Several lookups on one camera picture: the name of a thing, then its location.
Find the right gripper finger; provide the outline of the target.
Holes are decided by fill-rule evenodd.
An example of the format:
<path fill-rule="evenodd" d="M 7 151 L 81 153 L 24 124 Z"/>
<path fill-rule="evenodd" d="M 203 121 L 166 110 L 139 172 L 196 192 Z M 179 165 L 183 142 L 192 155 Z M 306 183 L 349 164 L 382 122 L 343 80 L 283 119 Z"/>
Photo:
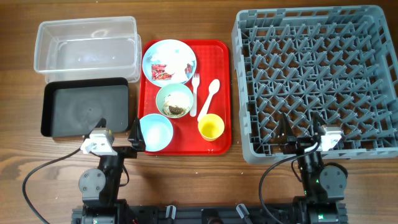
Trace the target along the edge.
<path fill-rule="evenodd" d="M 287 144 L 293 141 L 293 131 L 285 113 L 280 115 L 279 125 L 275 134 L 275 141 L 277 144 Z"/>
<path fill-rule="evenodd" d="M 313 112 L 312 113 L 312 118 L 313 118 L 313 133 L 314 135 L 323 135 L 324 131 L 322 130 L 322 126 L 325 124 L 325 121 L 323 118 L 317 113 Z"/>

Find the light blue bowl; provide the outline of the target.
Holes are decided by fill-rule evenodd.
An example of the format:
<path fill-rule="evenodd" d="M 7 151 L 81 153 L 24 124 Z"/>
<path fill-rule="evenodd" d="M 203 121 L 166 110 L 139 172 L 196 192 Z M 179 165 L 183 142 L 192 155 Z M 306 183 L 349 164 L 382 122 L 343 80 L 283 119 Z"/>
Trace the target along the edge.
<path fill-rule="evenodd" d="M 171 142 L 174 129 L 169 119 L 161 114 L 148 114 L 140 119 L 146 152 L 159 152 Z"/>

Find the red snack wrapper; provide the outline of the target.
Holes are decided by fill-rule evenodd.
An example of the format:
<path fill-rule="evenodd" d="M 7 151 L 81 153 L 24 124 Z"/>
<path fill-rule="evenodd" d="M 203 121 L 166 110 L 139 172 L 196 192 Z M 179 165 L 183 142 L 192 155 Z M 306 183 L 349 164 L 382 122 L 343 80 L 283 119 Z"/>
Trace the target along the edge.
<path fill-rule="evenodd" d="M 166 65 L 164 64 L 152 64 L 152 80 L 170 80 L 172 78 L 171 73 L 166 72 Z"/>

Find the yellow plastic cup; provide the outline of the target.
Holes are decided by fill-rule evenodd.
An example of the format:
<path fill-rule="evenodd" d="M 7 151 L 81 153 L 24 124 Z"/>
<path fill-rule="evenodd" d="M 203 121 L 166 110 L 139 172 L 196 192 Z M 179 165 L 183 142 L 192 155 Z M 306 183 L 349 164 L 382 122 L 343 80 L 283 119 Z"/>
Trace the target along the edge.
<path fill-rule="evenodd" d="M 224 132 L 225 124 L 217 114 L 206 114 L 198 122 L 198 130 L 206 141 L 215 141 Z"/>

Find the white plastic fork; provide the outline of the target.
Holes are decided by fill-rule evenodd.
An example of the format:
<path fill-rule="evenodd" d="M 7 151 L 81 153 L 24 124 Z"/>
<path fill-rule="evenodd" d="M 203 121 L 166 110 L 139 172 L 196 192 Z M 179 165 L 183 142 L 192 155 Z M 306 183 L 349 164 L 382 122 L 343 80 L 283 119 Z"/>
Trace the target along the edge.
<path fill-rule="evenodd" d="M 198 73 L 194 74 L 192 78 L 192 87 L 193 87 L 193 105 L 190 110 L 190 116 L 195 117 L 197 115 L 197 90 L 200 84 L 200 75 Z"/>

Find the light blue plate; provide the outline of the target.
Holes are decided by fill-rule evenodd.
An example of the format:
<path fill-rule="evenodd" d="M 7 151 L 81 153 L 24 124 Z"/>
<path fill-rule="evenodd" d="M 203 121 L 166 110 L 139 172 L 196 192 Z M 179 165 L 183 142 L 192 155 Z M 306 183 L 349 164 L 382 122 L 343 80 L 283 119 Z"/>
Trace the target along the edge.
<path fill-rule="evenodd" d="M 174 39 L 152 44 L 142 59 L 142 71 L 155 86 L 188 82 L 197 69 L 197 57 L 185 42 Z"/>

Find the white plastic spoon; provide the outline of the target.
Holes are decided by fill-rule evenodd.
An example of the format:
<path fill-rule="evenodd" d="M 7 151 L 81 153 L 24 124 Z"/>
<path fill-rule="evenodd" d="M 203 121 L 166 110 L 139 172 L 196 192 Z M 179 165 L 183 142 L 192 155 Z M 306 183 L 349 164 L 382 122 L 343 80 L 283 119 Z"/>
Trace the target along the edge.
<path fill-rule="evenodd" d="M 219 91 L 220 89 L 220 81 L 218 79 L 214 79 L 210 85 L 209 85 L 209 94 L 208 97 L 198 115 L 197 121 L 200 121 L 207 113 L 210 107 L 210 103 L 212 100 L 212 97 Z"/>

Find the white napkin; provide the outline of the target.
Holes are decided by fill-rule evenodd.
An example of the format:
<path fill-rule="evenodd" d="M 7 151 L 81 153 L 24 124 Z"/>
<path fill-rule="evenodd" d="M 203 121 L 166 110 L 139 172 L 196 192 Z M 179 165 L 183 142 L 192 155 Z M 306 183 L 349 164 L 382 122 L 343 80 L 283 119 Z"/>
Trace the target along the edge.
<path fill-rule="evenodd" d="M 166 72 L 173 76 L 170 79 L 174 83 L 188 81 L 188 73 L 192 72 L 194 55 L 189 50 L 161 49 L 151 58 L 152 64 L 166 65 Z"/>

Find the rice and food scraps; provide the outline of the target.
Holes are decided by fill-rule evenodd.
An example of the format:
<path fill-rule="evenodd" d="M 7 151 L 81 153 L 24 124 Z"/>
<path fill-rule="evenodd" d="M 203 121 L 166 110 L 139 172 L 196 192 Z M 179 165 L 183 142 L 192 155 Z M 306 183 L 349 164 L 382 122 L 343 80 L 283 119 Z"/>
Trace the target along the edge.
<path fill-rule="evenodd" d="M 190 98 L 182 92 L 172 92 L 164 98 L 163 112 L 169 117 L 181 117 L 190 109 Z"/>

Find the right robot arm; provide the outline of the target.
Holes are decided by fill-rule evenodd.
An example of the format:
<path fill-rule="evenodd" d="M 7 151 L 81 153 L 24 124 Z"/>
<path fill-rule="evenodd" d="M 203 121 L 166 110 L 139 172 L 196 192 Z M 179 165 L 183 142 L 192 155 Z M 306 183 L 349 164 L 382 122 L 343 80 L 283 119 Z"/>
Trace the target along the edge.
<path fill-rule="evenodd" d="M 322 153 L 334 148 L 343 131 L 313 115 L 313 135 L 297 137 L 287 116 L 280 115 L 275 142 L 284 154 L 295 154 L 300 169 L 303 197 L 294 197 L 291 223 L 348 223 L 345 197 L 348 171 L 335 162 L 324 163 Z"/>

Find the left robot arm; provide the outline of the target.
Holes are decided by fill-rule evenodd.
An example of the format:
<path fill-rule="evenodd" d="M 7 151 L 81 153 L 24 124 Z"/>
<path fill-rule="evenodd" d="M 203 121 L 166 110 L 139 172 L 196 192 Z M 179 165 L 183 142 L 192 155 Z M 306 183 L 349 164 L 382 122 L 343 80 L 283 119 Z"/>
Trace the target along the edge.
<path fill-rule="evenodd" d="M 125 199 L 118 199 L 122 173 L 126 171 L 125 159 L 135 159 L 146 144 L 138 118 L 133 122 L 127 139 L 129 146 L 113 146 L 114 135 L 101 118 L 95 128 L 85 136 L 80 150 L 99 157 L 95 169 L 85 171 L 78 182 L 83 208 L 72 211 L 72 224 L 122 224 L 138 223 L 138 216 Z"/>

